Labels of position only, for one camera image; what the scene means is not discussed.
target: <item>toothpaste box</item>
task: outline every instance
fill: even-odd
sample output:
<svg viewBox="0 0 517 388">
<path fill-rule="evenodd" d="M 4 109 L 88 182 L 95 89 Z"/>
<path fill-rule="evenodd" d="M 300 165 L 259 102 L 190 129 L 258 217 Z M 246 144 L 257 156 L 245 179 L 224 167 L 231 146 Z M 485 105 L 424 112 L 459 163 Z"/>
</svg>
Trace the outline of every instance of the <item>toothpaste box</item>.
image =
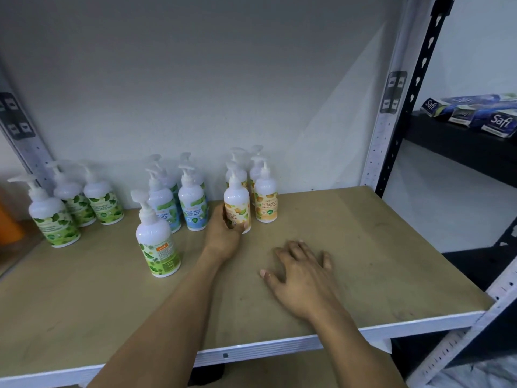
<svg viewBox="0 0 517 388">
<path fill-rule="evenodd" d="M 421 110 L 427 113 L 430 117 L 439 117 L 440 119 L 447 120 L 452 115 L 454 109 L 460 105 L 488 105 L 492 103 L 515 100 L 517 100 L 517 94 L 514 93 L 475 95 L 468 97 L 450 97 L 441 99 L 428 98 L 423 103 Z"/>
<path fill-rule="evenodd" d="M 517 109 L 492 113 L 481 129 L 499 137 L 511 137 L 517 131 Z"/>
<path fill-rule="evenodd" d="M 506 101 L 488 105 L 460 105 L 452 112 L 449 122 L 473 129 L 480 129 L 487 119 L 499 110 L 517 109 L 517 101 Z"/>
</svg>

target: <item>white metal post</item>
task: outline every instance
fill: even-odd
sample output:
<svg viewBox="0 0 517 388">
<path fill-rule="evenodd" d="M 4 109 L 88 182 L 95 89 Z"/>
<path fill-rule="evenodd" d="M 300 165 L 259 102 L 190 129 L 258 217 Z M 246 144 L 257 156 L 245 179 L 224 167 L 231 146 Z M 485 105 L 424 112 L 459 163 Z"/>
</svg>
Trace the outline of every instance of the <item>white metal post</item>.
<svg viewBox="0 0 517 388">
<path fill-rule="evenodd" d="M 422 48 L 435 0 L 407 0 L 366 157 L 361 185 L 376 189 L 393 130 Z"/>
<path fill-rule="evenodd" d="M 45 167 L 52 157 L 1 70 L 0 129 L 25 169 L 37 177 L 42 188 L 52 193 L 52 172 Z"/>
<path fill-rule="evenodd" d="M 406 380 L 410 388 L 426 385 L 445 368 L 467 345 L 472 342 L 492 321 L 517 299 L 517 257 L 506 267 L 487 294 L 496 302 L 472 327 L 449 332 L 424 361 Z"/>
</svg>

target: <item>person's left hand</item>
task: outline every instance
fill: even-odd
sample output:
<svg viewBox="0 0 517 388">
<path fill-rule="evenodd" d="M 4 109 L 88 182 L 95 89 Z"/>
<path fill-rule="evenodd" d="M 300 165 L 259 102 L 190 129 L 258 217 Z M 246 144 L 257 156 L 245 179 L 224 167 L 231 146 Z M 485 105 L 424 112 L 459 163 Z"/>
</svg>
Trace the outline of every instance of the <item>person's left hand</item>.
<svg viewBox="0 0 517 388">
<path fill-rule="evenodd" d="M 205 248 L 203 254 L 210 259 L 224 263 L 232 257 L 239 246 L 240 235 L 244 231 L 244 224 L 228 228 L 225 220 L 224 204 L 219 204 L 212 213 L 206 227 Z"/>
</svg>

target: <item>person's right hand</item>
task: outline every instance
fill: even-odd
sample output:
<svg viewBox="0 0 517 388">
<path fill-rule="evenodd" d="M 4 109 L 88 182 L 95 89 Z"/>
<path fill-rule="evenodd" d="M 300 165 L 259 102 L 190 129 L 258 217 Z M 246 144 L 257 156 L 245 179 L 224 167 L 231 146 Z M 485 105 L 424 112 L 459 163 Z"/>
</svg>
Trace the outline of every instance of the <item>person's right hand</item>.
<svg viewBox="0 0 517 388">
<path fill-rule="evenodd" d="M 303 241 L 289 241 L 287 248 L 275 248 L 275 253 L 285 266 L 285 283 L 265 269 L 260 276 L 287 310 L 314 325 L 322 313 L 343 308 L 330 254 L 322 252 L 320 265 Z"/>
</svg>

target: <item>forearm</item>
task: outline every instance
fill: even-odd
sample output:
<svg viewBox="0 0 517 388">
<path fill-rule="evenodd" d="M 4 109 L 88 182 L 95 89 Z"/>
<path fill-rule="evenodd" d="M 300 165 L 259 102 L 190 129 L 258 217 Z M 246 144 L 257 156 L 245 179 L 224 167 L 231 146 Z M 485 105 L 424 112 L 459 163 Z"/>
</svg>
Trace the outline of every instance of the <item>forearm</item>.
<svg viewBox="0 0 517 388">
<path fill-rule="evenodd" d="M 88 385 L 185 387 L 199 350 L 219 269 L 204 251 L 174 293 L 144 322 Z"/>
<path fill-rule="evenodd" d="M 370 346 L 344 308 L 329 308 L 312 323 L 341 388 L 406 388 L 389 355 Z"/>
</svg>

